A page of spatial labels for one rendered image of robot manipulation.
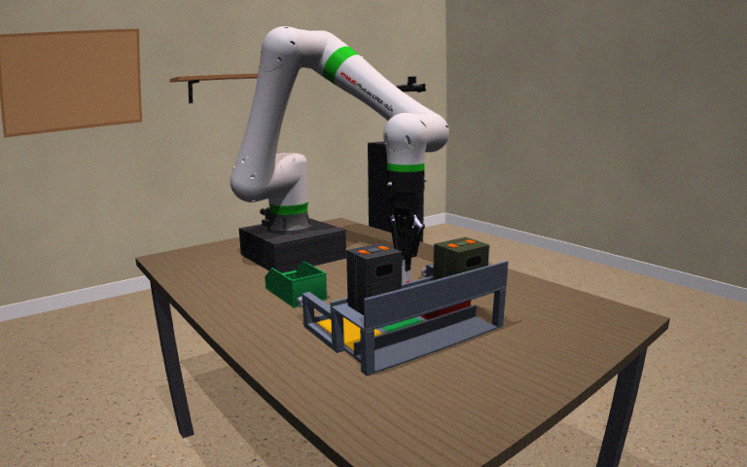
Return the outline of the red bin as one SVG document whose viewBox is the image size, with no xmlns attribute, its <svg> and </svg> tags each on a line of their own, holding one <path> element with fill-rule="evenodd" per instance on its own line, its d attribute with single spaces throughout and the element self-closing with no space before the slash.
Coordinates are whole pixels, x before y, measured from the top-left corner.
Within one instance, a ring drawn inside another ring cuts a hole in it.
<svg viewBox="0 0 747 467">
<path fill-rule="evenodd" d="M 424 314 L 424 315 L 421 315 L 421 317 L 429 320 L 429 319 L 438 317 L 440 315 L 444 315 L 444 314 L 447 314 L 447 313 L 450 313 L 452 311 L 455 311 L 455 310 L 458 310 L 458 309 L 461 309 L 461 308 L 464 308 L 464 307 L 468 307 L 468 306 L 471 306 L 471 301 L 468 301 L 466 303 L 462 303 L 462 304 L 459 304 L 459 305 L 454 305 L 454 306 L 451 306 L 451 307 L 448 307 L 448 308 L 444 308 L 444 309 L 441 309 L 441 310 L 438 310 L 438 311 L 434 311 L 434 312 L 431 312 L 431 313 L 428 313 L 428 314 Z"/>
</svg>

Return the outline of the green bin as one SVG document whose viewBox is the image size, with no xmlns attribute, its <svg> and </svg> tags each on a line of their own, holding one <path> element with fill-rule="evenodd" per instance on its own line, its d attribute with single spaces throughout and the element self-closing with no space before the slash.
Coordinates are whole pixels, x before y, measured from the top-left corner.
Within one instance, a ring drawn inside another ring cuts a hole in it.
<svg viewBox="0 0 747 467">
<path fill-rule="evenodd" d="M 284 273 L 271 268 L 265 281 L 269 292 L 293 308 L 299 307 L 297 298 L 306 292 L 322 301 L 327 300 L 326 273 L 306 262 L 302 262 L 295 270 Z"/>
</svg>

